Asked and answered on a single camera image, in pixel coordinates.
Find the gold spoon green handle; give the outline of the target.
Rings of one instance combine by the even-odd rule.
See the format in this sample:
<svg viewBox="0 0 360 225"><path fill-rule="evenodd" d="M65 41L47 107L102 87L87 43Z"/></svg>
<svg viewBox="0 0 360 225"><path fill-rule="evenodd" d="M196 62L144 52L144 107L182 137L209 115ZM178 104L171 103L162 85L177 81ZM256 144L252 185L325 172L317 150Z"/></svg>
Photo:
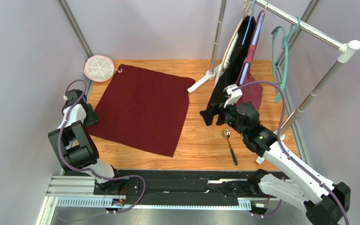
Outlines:
<svg viewBox="0 0 360 225"><path fill-rule="evenodd" d="M232 146L231 146L231 143L230 143L230 141L229 141L229 138L230 138L230 136L231 136L230 131L229 131L228 129L223 130L223 131L222 131L222 136L227 140L227 143L228 143L228 146L229 146L229 150L230 150L230 153L231 153L231 156L232 156L233 163L234 163L235 165L238 165L238 160L237 160L237 158L236 158L236 156L235 156L235 153L234 153L233 148L232 148Z"/></svg>

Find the dark red cloth napkin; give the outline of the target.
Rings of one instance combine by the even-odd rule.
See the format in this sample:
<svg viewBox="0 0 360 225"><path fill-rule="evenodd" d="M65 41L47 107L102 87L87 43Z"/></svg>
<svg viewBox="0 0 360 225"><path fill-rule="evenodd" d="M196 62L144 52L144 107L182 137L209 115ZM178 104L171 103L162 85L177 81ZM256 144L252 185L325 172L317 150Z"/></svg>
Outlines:
<svg viewBox="0 0 360 225"><path fill-rule="evenodd" d="M195 80L121 64L94 111L90 135L146 152L173 157Z"/></svg>

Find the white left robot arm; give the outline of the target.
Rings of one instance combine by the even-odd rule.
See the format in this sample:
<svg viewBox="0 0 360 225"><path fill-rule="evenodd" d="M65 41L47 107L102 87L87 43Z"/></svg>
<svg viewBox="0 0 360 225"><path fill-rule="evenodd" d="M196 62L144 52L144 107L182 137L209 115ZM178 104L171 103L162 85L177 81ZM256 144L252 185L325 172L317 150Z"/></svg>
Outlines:
<svg viewBox="0 0 360 225"><path fill-rule="evenodd" d="M81 170L95 179L95 194L119 194L123 184L113 181L117 170L100 159L96 145L87 127L99 123L91 104L79 89L64 95L63 120L58 128L49 132L48 139L64 171Z"/></svg>

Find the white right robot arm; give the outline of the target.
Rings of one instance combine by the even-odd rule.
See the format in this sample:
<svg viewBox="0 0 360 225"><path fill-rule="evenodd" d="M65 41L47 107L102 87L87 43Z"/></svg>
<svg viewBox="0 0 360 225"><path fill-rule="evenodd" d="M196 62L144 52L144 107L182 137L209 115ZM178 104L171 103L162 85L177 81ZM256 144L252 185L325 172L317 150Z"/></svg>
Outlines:
<svg viewBox="0 0 360 225"><path fill-rule="evenodd" d="M271 162L293 181L290 184L273 174L258 169L248 180L251 191L273 195L300 209L313 225L336 225L341 219L349 223L351 190L343 182L335 184L295 156L278 136L260 123L259 112L252 103L225 106L212 103L200 111L205 124L227 124L243 137L253 153Z"/></svg>

